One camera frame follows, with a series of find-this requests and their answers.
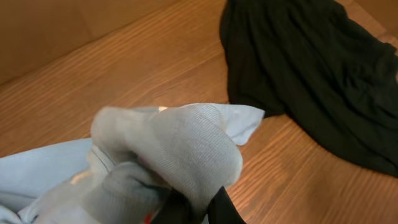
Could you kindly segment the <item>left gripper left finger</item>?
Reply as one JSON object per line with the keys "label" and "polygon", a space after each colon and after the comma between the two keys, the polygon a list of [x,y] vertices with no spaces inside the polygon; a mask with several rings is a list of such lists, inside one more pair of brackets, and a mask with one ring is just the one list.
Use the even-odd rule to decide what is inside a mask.
{"label": "left gripper left finger", "polygon": [[188,199],[180,192],[172,190],[150,224],[192,224],[194,222],[192,206]]}

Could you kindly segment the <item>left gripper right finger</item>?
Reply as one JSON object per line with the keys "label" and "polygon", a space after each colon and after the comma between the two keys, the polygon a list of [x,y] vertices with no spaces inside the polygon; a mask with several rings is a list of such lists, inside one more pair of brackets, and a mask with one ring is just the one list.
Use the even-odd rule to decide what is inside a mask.
{"label": "left gripper right finger", "polygon": [[209,224],[246,224],[224,187],[212,198],[207,215]]}

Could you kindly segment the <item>light blue t-shirt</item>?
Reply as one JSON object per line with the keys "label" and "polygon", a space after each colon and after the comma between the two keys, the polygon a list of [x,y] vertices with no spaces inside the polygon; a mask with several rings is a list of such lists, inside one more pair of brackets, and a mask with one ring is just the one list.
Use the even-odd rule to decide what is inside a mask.
{"label": "light blue t-shirt", "polygon": [[252,106],[105,107],[91,136],[1,159],[2,223],[150,223],[172,190],[194,223],[237,182],[239,147],[259,127]]}

